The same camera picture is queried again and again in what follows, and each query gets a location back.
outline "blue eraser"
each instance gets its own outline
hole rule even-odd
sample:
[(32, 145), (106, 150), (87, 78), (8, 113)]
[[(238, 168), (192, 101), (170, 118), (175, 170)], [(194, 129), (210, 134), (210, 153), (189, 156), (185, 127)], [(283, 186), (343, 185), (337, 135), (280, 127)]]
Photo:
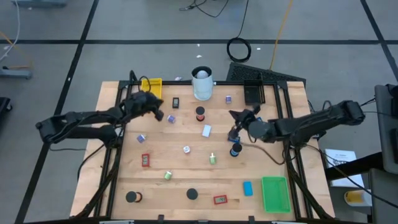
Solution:
[(253, 189), (250, 181), (243, 182), (244, 196), (253, 196)]

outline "white dice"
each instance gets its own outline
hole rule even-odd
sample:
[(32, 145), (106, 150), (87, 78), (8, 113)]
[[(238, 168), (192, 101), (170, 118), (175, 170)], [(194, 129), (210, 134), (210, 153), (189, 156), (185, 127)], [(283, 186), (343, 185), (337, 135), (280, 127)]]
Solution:
[(189, 148), (189, 146), (184, 146), (184, 153), (186, 153), (186, 154), (188, 154), (190, 151), (191, 151), (191, 149)]

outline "small toy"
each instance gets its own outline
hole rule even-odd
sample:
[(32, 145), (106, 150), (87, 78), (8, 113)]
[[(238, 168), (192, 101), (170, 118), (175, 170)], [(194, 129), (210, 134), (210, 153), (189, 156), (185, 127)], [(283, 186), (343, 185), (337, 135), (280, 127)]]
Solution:
[(210, 135), (210, 131), (211, 131), (211, 126), (206, 124), (205, 127), (203, 128), (203, 132), (201, 135), (208, 138)]
[(210, 155), (210, 164), (211, 165), (215, 165), (217, 162), (216, 156), (214, 155), (214, 153), (211, 153)]
[(196, 109), (197, 112), (197, 120), (203, 121), (205, 119), (205, 109), (202, 106), (198, 106)]
[(129, 203), (133, 203), (133, 202), (138, 203), (141, 200), (142, 200), (142, 194), (140, 192), (128, 192), (126, 194), (126, 201)]
[(226, 103), (226, 104), (230, 104), (230, 103), (232, 103), (232, 97), (231, 97), (231, 96), (229, 96), (229, 95), (228, 95), (228, 96), (226, 96), (226, 97), (225, 97), (225, 103)]
[(253, 188), (250, 181), (243, 182), (244, 196), (253, 196)]
[(180, 98), (173, 97), (173, 108), (178, 109), (180, 107)]
[(191, 152), (191, 149), (189, 148), (189, 146), (184, 146), (184, 152), (186, 153), (186, 154), (188, 154), (188, 153), (190, 153)]
[(141, 155), (142, 157), (142, 167), (149, 167), (149, 154), (145, 153)]
[(219, 205), (221, 203), (227, 203), (228, 199), (226, 198), (226, 195), (220, 195), (220, 196), (215, 196), (213, 197), (214, 204)]
[(198, 198), (198, 192), (195, 189), (188, 189), (187, 197), (191, 200), (195, 200), (196, 198)]
[(166, 173), (164, 174), (164, 178), (166, 180), (170, 180), (172, 178), (172, 172), (171, 171), (166, 171)]
[(167, 121), (169, 121), (170, 123), (174, 124), (175, 118), (174, 118), (172, 115), (169, 115), (169, 116), (167, 117)]
[(236, 157), (239, 155), (239, 153), (242, 151), (242, 145), (239, 143), (235, 143), (232, 145), (232, 149), (229, 150), (229, 153), (231, 156)]
[(140, 135), (138, 135), (137, 140), (138, 140), (140, 143), (143, 143), (143, 142), (145, 141), (146, 137), (147, 137), (147, 136), (146, 136), (145, 134), (140, 134)]

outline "yellow bin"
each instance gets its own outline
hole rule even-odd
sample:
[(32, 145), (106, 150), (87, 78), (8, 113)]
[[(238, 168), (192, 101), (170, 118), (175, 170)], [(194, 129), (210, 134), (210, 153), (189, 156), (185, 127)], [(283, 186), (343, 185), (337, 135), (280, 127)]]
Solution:
[[(162, 79), (161, 78), (150, 78), (150, 92), (153, 93), (159, 99), (162, 99)], [(148, 80), (143, 79), (141, 81), (141, 90), (148, 91), (149, 85)]]

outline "yellow cable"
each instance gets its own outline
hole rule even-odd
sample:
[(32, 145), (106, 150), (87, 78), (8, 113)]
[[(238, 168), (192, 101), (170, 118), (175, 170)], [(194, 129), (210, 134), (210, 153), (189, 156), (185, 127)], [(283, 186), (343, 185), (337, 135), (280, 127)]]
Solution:
[(25, 52), (23, 50), (21, 50), (19, 47), (17, 47), (16, 45), (14, 45), (14, 43), (11, 42), (11, 40), (7, 37), (6, 34), (4, 34), (3, 32), (0, 31), (0, 35), (3, 36), (5, 38), (5, 40), (11, 44), (23, 57), (25, 57), (26, 60), (29, 61), (29, 65), (21, 65), (21, 66), (11, 66), (8, 67), (8, 69), (19, 69), (19, 68), (33, 68), (33, 61), (32, 59), (25, 54)]
[(274, 58), (275, 58), (276, 48), (278, 48), (278, 41), (279, 41), (280, 35), (282, 34), (282, 30), (284, 29), (287, 15), (289, 15), (290, 8), (292, 7), (292, 4), (293, 4), (293, 0), (290, 0), (289, 6), (287, 6), (284, 20), (282, 21), (282, 25), (279, 28), (278, 36), (276, 37), (276, 40), (275, 40), (274, 52), (272, 53), (272, 60), (271, 60), (271, 65), (269, 66), (269, 70), (272, 70), (272, 66), (274, 65)]

